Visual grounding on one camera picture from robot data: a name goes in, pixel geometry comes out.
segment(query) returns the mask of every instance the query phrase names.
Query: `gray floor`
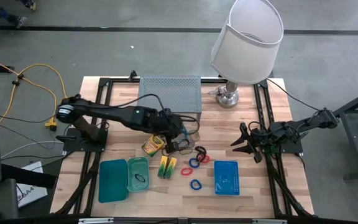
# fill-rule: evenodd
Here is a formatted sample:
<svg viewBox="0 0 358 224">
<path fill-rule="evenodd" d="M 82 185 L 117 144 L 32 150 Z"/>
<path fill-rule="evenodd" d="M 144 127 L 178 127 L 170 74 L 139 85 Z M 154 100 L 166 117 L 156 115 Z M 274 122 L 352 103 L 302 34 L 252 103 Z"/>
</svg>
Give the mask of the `gray floor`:
<svg viewBox="0 0 358 224">
<path fill-rule="evenodd" d="M 29 17 L 37 26 L 97 27 L 209 27 L 220 28 L 233 0 L 39 0 L 39 10 L 26 11 L 18 2 L 0 2 Z M 358 30 L 358 0 L 272 1 L 286 29 Z M 148 32 L 44 32 L 0 31 L 0 62 L 17 70 L 33 63 L 53 65 L 63 75 L 67 92 L 79 92 L 85 75 L 189 74 L 217 76 L 210 67 L 210 51 L 218 34 Z M 286 35 L 274 68 L 285 79 L 287 90 L 309 104 L 335 110 L 358 95 L 358 35 Z M 54 73 L 35 68 L 26 74 L 62 95 Z M 11 92 L 13 75 L 0 74 L 0 114 Z M 38 120 L 52 113 L 52 97 L 37 88 L 21 85 L 9 116 Z M 312 114 L 290 100 L 294 119 Z M 43 124 L 4 121 L 3 125 L 37 141 L 49 141 Z M 64 129 L 60 125 L 58 133 Z M 30 141 L 1 129 L 1 153 Z M 348 145 L 340 125 L 313 130 L 302 141 L 306 174 L 314 210 L 325 218 L 358 220 L 358 182 L 345 184 L 344 174 L 358 171 L 358 157 Z M 49 151 L 28 147 L 14 154 L 54 156 L 61 144 Z M 11 159 L 24 166 L 35 159 Z"/>
</svg>

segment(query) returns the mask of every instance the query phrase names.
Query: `white lamp shade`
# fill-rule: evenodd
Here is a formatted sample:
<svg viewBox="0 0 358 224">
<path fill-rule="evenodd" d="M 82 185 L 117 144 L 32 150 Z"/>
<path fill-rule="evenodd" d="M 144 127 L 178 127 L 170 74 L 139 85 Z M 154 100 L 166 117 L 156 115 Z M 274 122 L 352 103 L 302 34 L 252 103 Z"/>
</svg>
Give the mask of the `white lamp shade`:
<svg viewBox="0 0 358 224">
<path fill-rule="evenodd" d="M 235 83 L 267 78 L 283 38 L 283 22 L 267 0 L 237 0 L 211 52 L 212 67 Z"/>
</svg>

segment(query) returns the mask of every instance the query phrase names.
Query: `butcher block tabletop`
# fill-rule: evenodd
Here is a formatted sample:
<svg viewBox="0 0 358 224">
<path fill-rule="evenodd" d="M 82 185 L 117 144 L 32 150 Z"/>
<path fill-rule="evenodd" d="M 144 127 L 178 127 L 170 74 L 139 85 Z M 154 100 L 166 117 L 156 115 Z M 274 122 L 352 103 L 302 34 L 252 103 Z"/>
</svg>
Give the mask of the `butcher block tabletop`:
<svg viewBox="0 0 358 224">
<path fill-rule="evenodd" d="M 80 94 L 82 98 L 95 101 L 100 77 L 84 77 Z M 281 78 L 272 79 L 281 87 Z M 287 95 L 274 84 L 267 82 L 276 121 L 292 119 Z M 93 217 L 191 217 L 191 218 L 273 218 L 272 198 L 265 161 L 255 163 L 253 155 L 233 152 L 230 144 L 237 140 L 241 133 L 239 125 L 258 121 L 254 88 L 252 85 L 239 85 L 240 100 L 236 107 L 224 109 L 220 107 L 208 92 L 219 84 L 201 84 L 203 112 L 201 115 L 200 140 L 196 146 L 206 148 L 211 162 L 201 164 L 189 176 L 180 174 L 180 170 L 188 167 L 190 158 L 195 153 L 180 155 L 177 158 L 175 171 L 170 180 L 157 177 L 161 153 L 149 157 L 142 149 L 143 143 L 150 134 L 133 131 L 121 123 L 108 121 L 109 136 L 106 150 L 102 153 L 102 161 L 115 159 L 128 160 L 132 157 L 144 156 L 149 160 L 150 187 L 144 192 L 130 192 L 126 200 L 111 203 L 99 203 L 98 185 L 94 193 L 92 209 Z M 138 97 L 138 83 L 115 83 L 112 88 L 110 105 L 118 105 Z M 69 199 L 78 185 L 84 152 L 74 152 L 62 162 L 51 212 L 56 212 Z M 292 154 L 282 156 L 288 188 L 292 191 L 304 208 L 313 213 L 308 184 L 303 164 L 299 157 Z M 218 196 L 214 193 L 214 161 L 237 161 L 239 166 L 239 196 Z M 203 188 L 192 190 L 190 181 L 198 179 Z M 85 188 L 81 211 L 85 209 L 88 189 Z M 277 186 L 280 208 L 284 211 L 282 193 Z"/>
</svg>

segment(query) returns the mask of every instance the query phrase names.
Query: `lamp base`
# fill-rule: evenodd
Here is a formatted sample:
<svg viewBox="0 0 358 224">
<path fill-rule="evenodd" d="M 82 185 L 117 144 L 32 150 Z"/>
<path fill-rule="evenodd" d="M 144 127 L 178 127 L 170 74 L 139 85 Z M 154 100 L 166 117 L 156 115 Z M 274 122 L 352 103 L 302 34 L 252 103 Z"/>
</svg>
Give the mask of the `lamp base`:
<svg viewBox="0 0 358 224">
<path fill-rule="evenodd" d="M 216 102 L 223 108 L 233 108 L 237 105 L 239 101 L 239 93 L 235 91 L 234 93 L 219 94 L 216 95 Z"/>
</svg>

